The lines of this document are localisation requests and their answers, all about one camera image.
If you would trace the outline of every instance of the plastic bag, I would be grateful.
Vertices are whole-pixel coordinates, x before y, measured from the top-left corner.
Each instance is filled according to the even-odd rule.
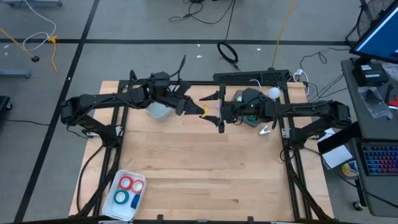
[[[391,78],[398,81],[398,65],[394,65],[393,63],[383,63],[382,66]]]
[[[373,118],[392,117],[390,109],[384,103],[376,87],[358,87],[358,93]]]

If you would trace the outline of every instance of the tape roll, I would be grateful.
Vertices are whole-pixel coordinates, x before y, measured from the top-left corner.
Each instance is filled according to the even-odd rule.
[[[130,207],[133,208],[133,209],[136,209],[137,205],[138,205],[138,201],[139,201],[139,194],[136,194],[134,196],[134,198],[132,198],[132,202],[131,202]]]
[[[129,190],[133,181],[131,177],[122,177],[119,180],[119,187],[123,190]]]
[[[144,188],[144,181],[136,180],[132,184],[131,191],[133,191],[136,194],[140,194],[143,188]]]
[[[118,190],[114,194],[113,200],[118,205],[125,204],[129,200],[129,193],[125,190]]]

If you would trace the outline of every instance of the blue tape roll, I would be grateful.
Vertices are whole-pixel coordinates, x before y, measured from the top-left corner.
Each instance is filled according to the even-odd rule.
[[[119,194],[124,194],[124,200],[121,201],[121,202],[118,201],[118,195],[119,195]],[[122,204],[126,203],[126,202],[129,200],[129,193],[128,193],[127,191],[125,191],[125,190],[118,190],[118,191],[114,194],[113,200],[114,200],[117,204],[122,205]]]
[[[137,205],[138,205],[138,201],[139,201],[139,194],[136,194],[134,196],[134,198],[132,198],[132,202],[131,202],[131,206],[130,207],[132,207],[133,209],[136,209]]]

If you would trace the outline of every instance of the wooden board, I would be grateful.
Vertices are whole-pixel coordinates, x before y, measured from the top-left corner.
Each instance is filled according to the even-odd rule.
[[[103,82],[101,93],[116,92],[118,82]],[[218,86],[192,86],[196,103]],[[245,86],[227,86],[226,99]],[[303,85],[289,83],[291,102],[306,101]],[[209,114],[217,115],[217,102],[206,102]],[[95,118],[111,121],[113,109],[96,110]],[[309,123],[301,118],[296,125]],[[293,221],[289,185],[279,159],[282,141],[279,127],[268,136],[246,124],[226,125],[225,133],[198,116],[170,115],[156,123],[146,110],[129,110],[120,169],[143,174],[147,188],[136,219]],[[88,141],[82,164],[101,141]],[[82,178],[81,206],[98,186],[104,150],[87,166]],[[302,152],[307,187],[325,212],[333,215],[320,158]],[[70,214],[76,213],[76,193]]]

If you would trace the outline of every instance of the white ball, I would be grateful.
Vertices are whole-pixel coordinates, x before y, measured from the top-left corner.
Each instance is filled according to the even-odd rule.
[[[267,96],[273,100],[278,99],[280,96],[280,90],[277,87],[272,87],[268,90]]]

